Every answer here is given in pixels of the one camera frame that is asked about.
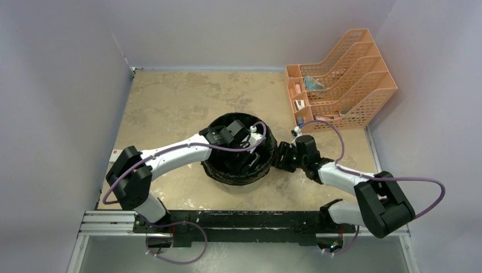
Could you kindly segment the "orange plastic file organizer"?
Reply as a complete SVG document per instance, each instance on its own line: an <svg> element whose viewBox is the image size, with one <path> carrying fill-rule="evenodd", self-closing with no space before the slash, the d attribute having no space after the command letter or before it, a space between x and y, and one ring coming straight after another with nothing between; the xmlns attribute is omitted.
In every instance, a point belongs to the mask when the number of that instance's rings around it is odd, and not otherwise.
<svg viewBox="0 0 482 273"><path fill-rule="evenodd" d="M305 76L326 89L305 90ZM320 63L286 65L284 80L293 123L303 116L304 132L327 130L321 121L338 129L363 129L398 89L367 28L348 30ZM296 111L294 100L304 100L305 107Z"/></svg>

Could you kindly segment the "beige round trash bin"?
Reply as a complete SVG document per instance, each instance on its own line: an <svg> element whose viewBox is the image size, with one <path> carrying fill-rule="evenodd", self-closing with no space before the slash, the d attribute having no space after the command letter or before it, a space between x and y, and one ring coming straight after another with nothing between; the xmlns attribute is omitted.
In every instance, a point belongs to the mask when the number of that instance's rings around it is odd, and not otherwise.
<svg viewBox="0 0 482 273"><path fill-rule="evenodd" d="M217 185L218 188L221 190L230 193L230 194L244 194L244 193L250 193L256 189L258 189L262 185L262 181L258 180L253 183L245 184L245 185L230 185L230 184L225 184L216 181L215 184Z"/></svg>

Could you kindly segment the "black plastic trash bag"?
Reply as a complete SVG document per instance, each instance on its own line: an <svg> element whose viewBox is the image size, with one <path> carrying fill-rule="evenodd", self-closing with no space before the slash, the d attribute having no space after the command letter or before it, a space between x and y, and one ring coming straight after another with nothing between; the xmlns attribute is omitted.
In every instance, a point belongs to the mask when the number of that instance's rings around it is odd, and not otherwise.
<svg viewBox="0 0 482 273"><path fill-rule="evenodd" d="M253 169L242 173L231 173L226 169L226 155L229 151L213 149L209 158L202 162L208 177L225 184L245 185L258 181L268 174L274 162L277 148L275 139L269 126L259 117L247 113L227 113L199 131L199 135L206 137L211 145L234 149L240 143L248 143L245 139L250 135L250 127L256 125L263 129L265 136L261 145L257 146L259 161Z"/></svg>

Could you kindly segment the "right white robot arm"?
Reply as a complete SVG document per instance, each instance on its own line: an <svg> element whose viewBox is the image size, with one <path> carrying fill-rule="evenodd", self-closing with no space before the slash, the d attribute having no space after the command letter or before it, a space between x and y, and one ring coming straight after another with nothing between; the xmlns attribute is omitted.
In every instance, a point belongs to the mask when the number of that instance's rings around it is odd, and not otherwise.
<svg viewBox="0 0 482 273"><path fill-rule="evenodd" d="M310 135L299 136L293 143L281 142L273 166L288 172L301 169L308 179L356 198L354 202L342 200L323 206L319 224L325 231L341 224L359 225L384 238L415 219L411 203L391 173L343 169L334 160L321 157Z"/></svg>

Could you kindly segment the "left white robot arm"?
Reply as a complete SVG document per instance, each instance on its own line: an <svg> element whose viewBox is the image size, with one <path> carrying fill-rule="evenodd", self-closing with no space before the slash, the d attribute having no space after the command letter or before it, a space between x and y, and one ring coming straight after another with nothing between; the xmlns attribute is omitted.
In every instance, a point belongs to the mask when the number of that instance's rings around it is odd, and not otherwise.
<svg viewBox="0 0 482 273"><path fill-rule="evenodd" d="M230 187L246 187L264 177L271 167L276 140L261 120L214 125L190 138L164 147L139 151L124 148L107 172L109 185L102 203L137 212L157 233L169 227L165 205L150 193L151 183L166 173L201 163L208 177Z"/></svg>

